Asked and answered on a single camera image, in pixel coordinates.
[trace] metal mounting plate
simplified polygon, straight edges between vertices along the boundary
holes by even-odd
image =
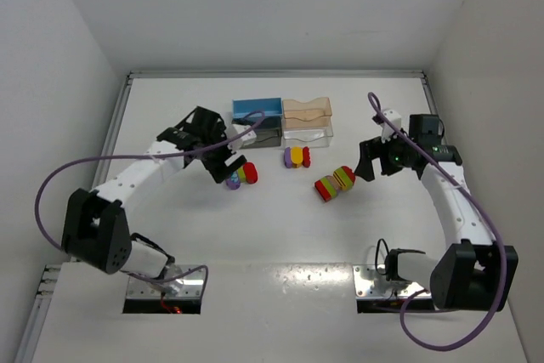
[[[421,291],[422,286],[415,282],[387,281],[385,276],[377,273],[374,265],[354,265],[355,297],[358,301],[383,301],[392,298],[396,292],[397,299],[408,298],[412,293]],[[383,264],[378,265],[383,272]],[[431,299],[429,292],[422,293],[416,299]]]
[[[179,268],[183,271],[197,267],[198,265],[179,265]],[[191,275],[186,276],[181,280],[177,280],[183,285],[183,291],[178,296],[167,295],[165,299],[179,299],[179,300],[198,300],[201,297],[202,285],[204,284],[205,277],[204,270],[197,270]],[[161,293],[156,289],[149,286],[148,283],[133,278],[128,278],[126,299],[130,300],[157,300],[161,298]]]

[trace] white enclosure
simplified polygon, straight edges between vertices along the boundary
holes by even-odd
[[[444,254],[444,232],[416,174],[405,170],[371,183],[358,179],[352,190],[328,203],[314,189],[316,179],[337,167],[355,167],[359,142],[380,133],[371,119],[368,91],[399,112],[429,112],[417,74],[364,75],[134,78],[127,105],[114,122],[120,123],[113,131],[116,154],[144,151],[156,127],[178,122],[203,100],[228,117],[231,99],[305,101],[329,94],[335,136],[330,147],[310,149],[310,168],[286,169],[281,148],[244,150],[259,181],[236,191],[214,184],[199,162],[172,177],[135,210],[130,229],[160,243],[177,263],[209,265],[201,315],[124,315],[126,276],[65,264],[33,362],[56,363],[73,355],[79,363],[145,362],[152,356],[170,361],[181,346],[187,361],[358,363],[374,355],[378,361],[410,356],[410,361],[434,363],[436,354],[402,335],[397,315],[357,314],[351,267],[372,264],[381,237],[433,258]],[[112,162],[107,178],[125,166]],[[411,315],[410,326],[429,342],[447,343],[468,333],[482,316]],[[376,345],[376,339],[389,341]],[[508,308],[485,336],[440,359],[495,363],[498,354],[524,361]]]
[[[0,0],[0,363],[15,356],[43,266],[65,260],[37,232],[37,188],[99,154],[130,71],[297,68],[429,75],[473,193],[518,249],[513,318],[528,361],[544,361],[543,24],[544,0]],[[94,168],[47,190],[56,238]]]

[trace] yellow block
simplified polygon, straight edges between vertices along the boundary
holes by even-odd
[[[291,148],[291,162],[293,167],[301,167],[303,165],[303,148],[299,146]]]

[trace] white wall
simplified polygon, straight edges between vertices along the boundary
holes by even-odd
[[[544,361],[544,0],[466,0],[430,71],[473,192],[518,250],[510,302],[526,353]]]
[[[74,0],[114,66],[417,68],[462,0]]]
[[[0,362],[14,358],[43,266],[64,257],[40,236],[32,206],[45,176],[97,154],[120,79],[71,0],[0,0]],[[60,238],[66,199],[89,186],[79,167],[46,191]]]

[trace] purple block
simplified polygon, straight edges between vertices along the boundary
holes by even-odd
[[[285,161],[286,167],[288,169],[292,168],[291,148],[286,148],[286,151],[283,154],[283,160]]]
[[[238,177],[238,173],[234,172],[228,179],[225,180],[225,183],[227,184],[227,187],[231,190],[236,190],[241,186],[240,178]]]

